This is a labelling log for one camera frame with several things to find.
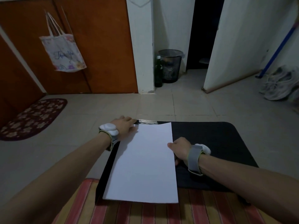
striped rug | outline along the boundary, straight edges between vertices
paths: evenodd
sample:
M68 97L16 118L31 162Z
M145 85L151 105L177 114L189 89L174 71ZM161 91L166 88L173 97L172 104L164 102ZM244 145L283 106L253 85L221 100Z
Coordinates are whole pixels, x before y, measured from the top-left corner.
M178 189L178 204L102 200L95 206L98 180L85 179L53 224L277 224L234 193Z

mesh wastebasket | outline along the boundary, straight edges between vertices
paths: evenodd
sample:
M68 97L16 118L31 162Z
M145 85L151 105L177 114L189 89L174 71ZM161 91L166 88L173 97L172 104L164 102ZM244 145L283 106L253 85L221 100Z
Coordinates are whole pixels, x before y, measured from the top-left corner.
M178 80L183 52L175 49L160 50L163 67L163 83L173 83Z

stack of paper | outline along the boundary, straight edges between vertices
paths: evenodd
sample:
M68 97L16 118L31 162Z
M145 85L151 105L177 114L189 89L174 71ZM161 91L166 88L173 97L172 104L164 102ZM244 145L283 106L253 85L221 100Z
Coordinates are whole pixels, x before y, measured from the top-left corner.
M137 127L119 145L103 199L178 203L171 123Z

pair of sneakers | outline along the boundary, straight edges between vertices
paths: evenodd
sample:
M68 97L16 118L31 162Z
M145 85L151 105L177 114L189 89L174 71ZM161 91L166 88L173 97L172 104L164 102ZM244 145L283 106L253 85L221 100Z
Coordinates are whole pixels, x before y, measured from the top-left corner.
M270 101L287 97L299 84L299 67L283 65L275 72L265 75L260 93Z

hand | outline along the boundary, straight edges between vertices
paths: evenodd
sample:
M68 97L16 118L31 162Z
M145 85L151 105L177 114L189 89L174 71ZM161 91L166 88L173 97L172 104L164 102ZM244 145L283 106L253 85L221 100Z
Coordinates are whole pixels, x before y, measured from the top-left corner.
M111 121L111 123L114 124L116 126L116 129L118 130L117 139L119 141L123 140L124 138L129 136L130 133L135 132L137 130L137 128L133 126L135 122L135 119L124 116L121 116L119 119Z
M187 160L189 151L191 150L191 143L184 137L180 137L173 143L168 143L167 146L174 152L175 156L181 160Z

